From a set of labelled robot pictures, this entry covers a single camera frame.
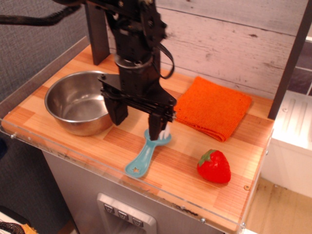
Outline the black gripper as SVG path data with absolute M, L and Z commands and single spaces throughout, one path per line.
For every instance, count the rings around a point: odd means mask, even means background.
M 117 63 L 119 74 L 98 77 L 101 94 L 112 122 L 120 125 L 128 116 L 128 107 L 149 114 L 150 140 L 157 140 L 167 122 L 175 117 L 176 99 L 165 91 L 159 79 L 160 65 L 147 62 L 143 65 Z

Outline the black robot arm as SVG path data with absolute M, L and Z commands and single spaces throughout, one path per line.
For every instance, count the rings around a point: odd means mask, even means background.
M 166 24 L 153 0 L 86 0 L 89 34 L 105 43 L 107 29 L 115 40 L 118 74 L 101 78 L 102 95 L 114 124 L 121 124 L 133 107 L 149 114 L 149 135 L 157 140 L 175 115 L 176 99 L 160 85 L 161 44 Z

